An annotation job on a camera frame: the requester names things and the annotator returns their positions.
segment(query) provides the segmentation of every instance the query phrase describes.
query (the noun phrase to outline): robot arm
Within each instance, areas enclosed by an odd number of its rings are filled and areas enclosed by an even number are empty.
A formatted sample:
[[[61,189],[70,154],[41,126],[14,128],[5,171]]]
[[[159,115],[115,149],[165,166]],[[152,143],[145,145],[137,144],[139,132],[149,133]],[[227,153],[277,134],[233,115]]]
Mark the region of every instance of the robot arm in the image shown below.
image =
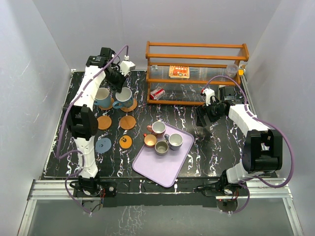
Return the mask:
[[[266,172],[279,170],[282,167],[282,135],[277,130],[253,119],[254,114],[246,111],[240,100],[220,102],[215,96],[209,99],[210,104],[196,108],[197,126],[206,126],[205,117],[215,122],[226,115],[233,120],[246,136],[243,155],[240,163],[223,171],[219,185],[223,190],[228,185],[237,186],[246,180]]]
[[[99,56],[90,56],[85,68],[85,74],[82,83],[76,93],[76,100],[70,109],[66,124],[69,132],[71,132],[76,147],[83,153],[79,155],[79,165],[83,167],[79,174],[79,190],[83,190],[87,194],[98,191],[98,168],[95,163],[94,152],[94,136],[98,129],[98,122],[93,114],[93,105],[97,90],[105,79],[112,90],[121,92],[123,84],[135,68],[135,64],[128,61],[129,57],[125,56],[125,60],[117,64],[111,64],[110,67],[102,71],[94,78],[101,68],[103,68],[114,56],[115,52],[110,48],[102,48]]]

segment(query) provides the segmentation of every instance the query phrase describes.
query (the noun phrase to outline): light purple tray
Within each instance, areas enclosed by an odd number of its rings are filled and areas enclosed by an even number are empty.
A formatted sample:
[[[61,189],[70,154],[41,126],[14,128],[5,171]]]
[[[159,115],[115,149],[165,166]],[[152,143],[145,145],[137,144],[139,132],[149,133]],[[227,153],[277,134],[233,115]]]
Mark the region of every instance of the light purple tray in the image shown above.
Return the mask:
[[[184,132],[170,124],[165,123],[166,134],[179,133],[183,137],[183,145],[178,151],[169,148],[165,156],[159,156],[155,153],[154,148],[143,145],[135,160],[133,161],[133,169],[143,176],[153,180],[165,188],[171,187],[181,170],[184,161],[193,144],[193,135]]]

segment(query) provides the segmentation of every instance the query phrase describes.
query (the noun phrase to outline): white enclosure wall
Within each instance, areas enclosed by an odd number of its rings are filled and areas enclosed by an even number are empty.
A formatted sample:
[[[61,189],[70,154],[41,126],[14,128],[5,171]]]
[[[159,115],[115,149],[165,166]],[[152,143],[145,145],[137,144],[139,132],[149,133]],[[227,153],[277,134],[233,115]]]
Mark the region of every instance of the white enclosure wall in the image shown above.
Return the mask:
[[[305,235],[315,232],[314,38],[315,2],[283,0],[246,67],[260,118],[287,134],[296,154],[289,186]],[[282,177],[289,173],[285,146]]]
[[[247,43],[254,51],[280,0],[33,0],[70,68],[101,47],[130,46],[146,68],[146,42]]]
[[[70,70],[31,0],[0,0],[0,234],[18,232],[43,170]]]

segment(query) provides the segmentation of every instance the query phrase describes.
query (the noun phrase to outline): blue mug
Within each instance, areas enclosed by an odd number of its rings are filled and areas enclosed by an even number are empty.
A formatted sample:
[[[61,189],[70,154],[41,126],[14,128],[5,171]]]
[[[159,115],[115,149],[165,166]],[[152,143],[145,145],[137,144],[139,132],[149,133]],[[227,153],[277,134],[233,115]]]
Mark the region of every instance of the blue mug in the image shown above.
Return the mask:
[[[108,108],[111,105],[111,97],[107,88],[99,88],[95,96],[95,105]]]
[[[123,87],[122,92],[116,93],[116,99],[117,101],[113,103],[113,108],[115,109],[131,107],[133,105],[132,91],[127,87]]]

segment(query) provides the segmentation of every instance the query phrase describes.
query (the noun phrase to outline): round coaster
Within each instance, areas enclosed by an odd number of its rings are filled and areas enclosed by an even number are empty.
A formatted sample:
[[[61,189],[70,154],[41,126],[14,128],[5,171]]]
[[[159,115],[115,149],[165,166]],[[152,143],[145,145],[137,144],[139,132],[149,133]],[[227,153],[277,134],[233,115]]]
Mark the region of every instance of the round coaster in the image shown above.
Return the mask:
[[[123,149],[127,149],[129,147],[131,147],[132,145],[132,139],[129,135],[123,135],[120,139],[119,139],[119,145],[123,148]]]
[[[137,105],[138,105],[138,102],[134,98],[133,99],[133,105],[131,107],[121,107],[120,110],[122,110],[123,112],[131,112],[137,107]]]
[[[99,139],[95,144],[95,151],[99,154],[107,152],[112,146],[112,142],[108,138]]]
[[[97,121],[100,130],[108,129],[112,125],[112,119],[109,116],[101,116],[97,118]]]
[[[114,99],[113,98],[111,98],[110,99],[110,106],[109,107],[107,107],[107,108],[104,108],[104,107],[101,107],[101,106],[98,106],[101,110],[103,110],[103,111],[108,111],[108,110],[110,110],[110,109],[112,109],[113,108],[113,102],[114,102]]]
[[[119,125],[125,130],[132,129],[136,125],[136,119],[133,116],[124,116],[121,118]]]

